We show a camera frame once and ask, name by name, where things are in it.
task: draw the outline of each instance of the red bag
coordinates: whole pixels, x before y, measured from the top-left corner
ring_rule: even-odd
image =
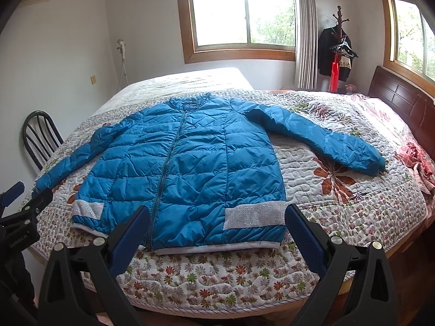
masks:
[[[335,55],[334,62],[332,63],[331,71],[331,86],[329,91],[331,93],[337,93],[338,90],[338,76],[340,74],[340,64],[338,61],[338,55]]]

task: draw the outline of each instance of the blue jacket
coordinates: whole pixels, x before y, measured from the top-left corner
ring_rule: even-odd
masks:
[[[101,155],[80,187],[73,226],[109,234],[140,206],[158,253],[277,247],[285,190],[266,131],[375,176],[385,160],[364,140],[324,129],[278,106],[208,93],[169,101],[104,126],[37,182],[34,194]]]

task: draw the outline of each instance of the jacket zipper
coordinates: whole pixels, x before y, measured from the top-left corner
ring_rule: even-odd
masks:
[[[150,226],[148,228],[147,240],[146,240],[146,242],[147,242],[147,248],[148,249],[152,249],[151,236],[152,236],[152,233],[153,233],[154,221],[155,221],[156,215],[157,215],[157,208],[159,206],[160,198],[162,196],[163,184],[164,184],[164,180],[166,178],[167,166],[169,165],[169,160],[170,160],[170,157],[172,155],[172,151],[173,151],[173,148],[175,146],[175,143],[177,142],[178,137],[181,134],[181,128],[184,125],[184,121],[186,120],[187,114],[188,114],[188,112],[185,111],[184,112],[184,116],[183,116],[183,120],[181,121],[180,127],[178,128],[177,135],[175,136],[175,138],[174,138],[174,140],[172,142],[172,145],[171,145],[171,147],[169,149],[169,154],[166,157],[166,161],[163,164],[162,176],[160,177],[159,186],[157,188],[156,199],[155,199],[154,204],[153,204],[153,209],[151,210],[151,221],[150,221]]]

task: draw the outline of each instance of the window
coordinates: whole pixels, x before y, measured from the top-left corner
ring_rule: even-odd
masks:
[[[435,36],[412,0],[383,0],[384,67],[435,95]]]
[[[295,60],[294,0],[178,0],[186,63]]]

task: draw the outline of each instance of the curtain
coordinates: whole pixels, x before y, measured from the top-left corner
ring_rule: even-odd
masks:
[[[296,73],[294,84],[314,89],[317,84],[317,9],[315,0],[296,2]]]

